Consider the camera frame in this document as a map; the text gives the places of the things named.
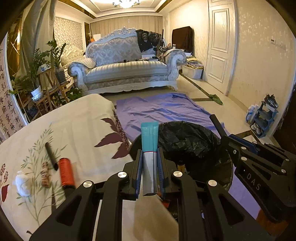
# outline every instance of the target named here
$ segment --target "floral tablecloth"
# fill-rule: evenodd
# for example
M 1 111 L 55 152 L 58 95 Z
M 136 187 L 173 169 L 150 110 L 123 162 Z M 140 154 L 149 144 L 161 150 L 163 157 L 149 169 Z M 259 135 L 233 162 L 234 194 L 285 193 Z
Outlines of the floral tablecloth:
M 41 185 L 42 163 L 50 163 L 44 144 L 50 142 L 57 160 L 71 160 L 76 187 L 102 182 L 132 161 L 116 126 L 112 102 L 93 94 L 42 116 L 0 145 L 0 206 L 24 240 L 65 200 L 59 171 L 50 170 L 50 188 Z M 17 192 L 20 170 L 32 183 L 29 197 Z M 178 240 L 178 224 L 156 196 L 124 201 L 122 216 L 122 240 Z

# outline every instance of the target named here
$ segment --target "purple cloth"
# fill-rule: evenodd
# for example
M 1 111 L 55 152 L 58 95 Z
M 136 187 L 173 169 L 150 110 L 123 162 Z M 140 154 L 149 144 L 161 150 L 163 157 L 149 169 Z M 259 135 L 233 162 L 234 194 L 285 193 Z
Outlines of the purple cloth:
M 134 139 L 141 133 L 142 122 L 157 121 L 187 121 L 204 126 L 218 134 L 211 122 L 211 115 L 204 108 L 193 102 L 187 95 L 181 93 L 168 93 L 146 98 L 132 97 L 117 101 L 116 113 L 127 135 Z M 244 207 L 245 210 L 256 218 L 260 207 L 245 186 L 234 175 L 229 193 Z

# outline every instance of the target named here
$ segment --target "ceiling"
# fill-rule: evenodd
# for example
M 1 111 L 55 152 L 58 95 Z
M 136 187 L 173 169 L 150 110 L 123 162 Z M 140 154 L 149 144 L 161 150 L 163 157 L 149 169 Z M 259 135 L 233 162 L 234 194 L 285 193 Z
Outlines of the ceiling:
M 140 5 L 128 9 L 115 8 L 112 0 L 71 0 L 95 17 L 126 12 L 156 12 L 165 0 L 141 0 Z

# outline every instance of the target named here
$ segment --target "chandelier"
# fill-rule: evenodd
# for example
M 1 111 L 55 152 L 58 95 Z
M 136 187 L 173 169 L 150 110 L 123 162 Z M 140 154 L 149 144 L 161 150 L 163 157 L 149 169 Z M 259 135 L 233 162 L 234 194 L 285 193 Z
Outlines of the chandelier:
M 114 7 L 129 8 L 135 5 L 140 5 L 140 0 L 114 0 Z

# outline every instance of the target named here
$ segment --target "red cylinder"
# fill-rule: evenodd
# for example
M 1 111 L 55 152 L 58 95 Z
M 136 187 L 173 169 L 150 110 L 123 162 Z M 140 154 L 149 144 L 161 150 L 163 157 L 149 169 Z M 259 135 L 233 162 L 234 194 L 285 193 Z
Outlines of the red cylinder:
M 61 176 L 62 187 L 72 186 L 75 188 L 72 165 L 68 158 L 61 158 L 59 160 L 59 173 Z

